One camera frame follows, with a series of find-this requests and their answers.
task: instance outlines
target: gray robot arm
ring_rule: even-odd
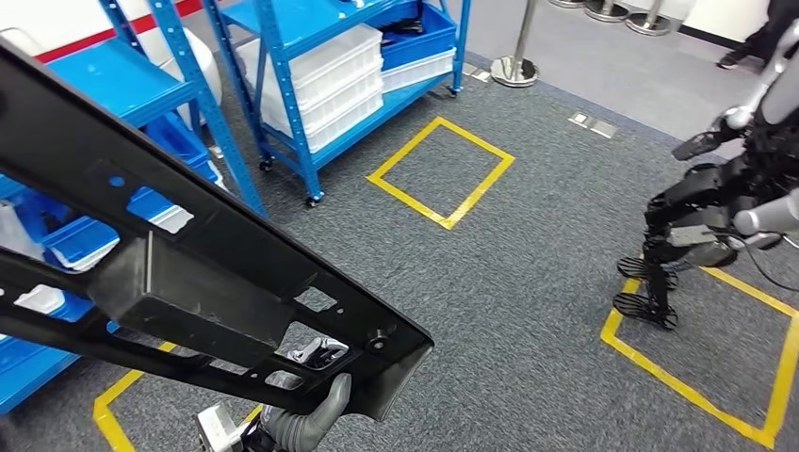
[[[746,100],[741,105],[725,111],[707,132],[692,137],[674,149],[674,157],[680,161],[690,160],[703,153],[715,151],[731,139],[741,137],[751,125],[759,108],[764,112],[773,111],[773,116],[776,117],[782,114],[783,118],[795,110],[799,106],[799,96],[793,95],[799,88],[799,77],[795,76],[797,73],[795,66],[799,63],[796,60],[788,60],[785,54],[796,42],[799,42],[799,20],[795,21],[780,39],[775,56],[763,70]],[[785,72],[793,72],[793,75],[781,76]],[[778,87],[779,84],[784,84],[786,87]],[[784,95],[769,95],[771,100],[766,102],[767,94],[774,94],[775,91],[780,91]]]
[[[758,108],[761,107],[760,104],[764,101],[766,93],[770,91],[772,86],[777,88],[775,81],[778,78],[782,78],[780,75],[784,73],[791,65],[791,61],[785,57],[785,54],[788,53],[788,51],[796,42],[799,42],[799,20],[794,21],[793,25],[791,25],[788,31],[782,35],[782,38],[780,38],[779,43],[776,46],[774,57],[769,62],[768,66],[766,66],[766,68],[763,70],[763,73],[760,75],[760,79],[758,79],[758,82],[755,84],[755,88],[746,98],[746,101],[735,108],[727,110],[727,112],[724,114],[723,118],[728,127],[734,130],[742,130],[752,122],[752,119],[755,117],[755,112],[758,111]],[[788,96],[784,100],[790,100],[787,103],[791,106],[790,111],[795,110],[796,107],[799,106],[799,96]]]

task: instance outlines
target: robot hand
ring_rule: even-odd
[[[281,408],[269,407],[261,413],[260,428],[286,452],[311,452],[330,431],[350,402],[352,377],[339,374],[333,380],[330,394],[314,412],[303,416]]]
[[[322,369],[343,356],[347,350],[346,345],[335,339],[317,338],[302,350],[289,352],[288,358],[314,369]],[[297,376],[283,373],[276,376],[271,383],[282,388],[294,389],[302,384],[302,380]],[[336,376],[327,398],[308,415],[287,412],[277,407],[265,407],[261,411],[257,433],[249,438],[250,450],[260,452],[275,448],[286,452],[311,452],[316,449],[347,408],[351,386],[350,374]]]
[[[672,155],[679,161],[691,160],[703,153],[709,153],[719,149],[719,146],[731,139],[742,136],[742,131],[729,127],[726,118],[737,111],[737,108],[730,108],[720,116],[707,132],[695,135],[688,141],[680,144],[672,150]]]

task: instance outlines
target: person's leg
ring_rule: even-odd
[[[771,44],[771,36],[774,34],[776,25],[775,21],[778,20],[779,16],[784,14],[787,5],[788,3],[786,3],[786,0],[771,0],[767,9],[769,20],[760,30],[750,35],[749,38],[746,38],[741,45],[724,55],[722,59],[716,63],[716,66],[722,69],[732,69],[738,66],[738,63],[740,63],[742,59],[750,55],[756,57],[769,55],[770,57],[774,52],[777,40],[779,40],[779,38],[777,38],[777,40],[774,41],[774,45]]]
[[[732,69],[738,66],[738,63],[740,63],[742,59],[753,55],[757,49],[762,46],[761,43],[767,36],[768,23],[762,26],[760,30],[750,35],[749,38],[746,38],[741,45],[724,55],[722,59],[716,63],[716,66],[722,69]]]

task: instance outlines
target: white plastic bin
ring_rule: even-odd
[[[380,68],[380,42],[383,34],[367,25],[358,25],[315,49],[291,60],[291,79],[302,126],[311,152],[318,151],[352,127],[355,117],[365,118],[382,106],[373,99],[383,91]],[[257,83],[259,40],[237,51],[244,62],[248,83]],[[261,116],[272,127],[291,136],[284,97],[280,92],[271,60],[267,57]]]
[[[323,125],[319,130],[312,134],[305,134],[308,139],[308,149],[311,153],[316,153],[323,147],[330,144],[333,140],[341,137],[345,132],[365,120],[372,113],[383,106],[383,90],[377,89],[365,100],[355,104],[345,110],[339,116],[332,118],[330,122]]]
[[[370,68],[368,73],[352,78],[347,85],[341,87],[338,92],[331,93],[322,102],[309,105],[307,109],[301,109],[302,127],[306,136],[316,135],[320,129],[341,118],[354,106],[374,96],[375,92],[383,92],[383,78],[380,73],[382,63],[381,60]],[[264,121],[291,137],[291,128],[288,125],[288,116],[285,114],[283,102],[272,103],[272,105],[276,104],[279,104],[277,111],[272,111],[272,108],[262,108]]]
[[[383,33],[360,24],[292,59],[288,66],[300,109],[323,101],[351,81],[353,76],[377,65],[381,61],[382,39]],[[259,45],[260,40],[253,40],[236,49],[253,87],[258,71]],[[282,99],[269,55],[265,64],[263,93],[272,99]]]
[[[428,78],[452,72],[455,49],[403,64],[383,73],[383,92],[405,88]]]

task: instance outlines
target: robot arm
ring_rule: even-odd
[[[777,79],[793,77],[780,77],[789,66],[791,61],[786,58],[786,54],[793,45],[799,42],[799,21],[795,21],[791,28],[782,36],[779,44],[776,47],[774,58],[769,62],[763,70],[758,82],[755,84],[752,92],[746,97],[743,104],[729,108],[724,112],[710,129],[706,132],[698,134],[685,143],[678,146],[673,150],[673,155],[677,160],[685,161],[690,160],[703,153],[715,151],[722,144],[729,140],[743,137],[747,132],[747,128],[751,125],[755,117],[755,112],[758,111],[762,105],[768,104],[764,97],[766,94],[776,88],[775,81]],[[772,98],[779,98],[783,101],[790,100],[788,104],[791,105],[791,111],[799,105],[799,99],[791,96],[770,96]]]

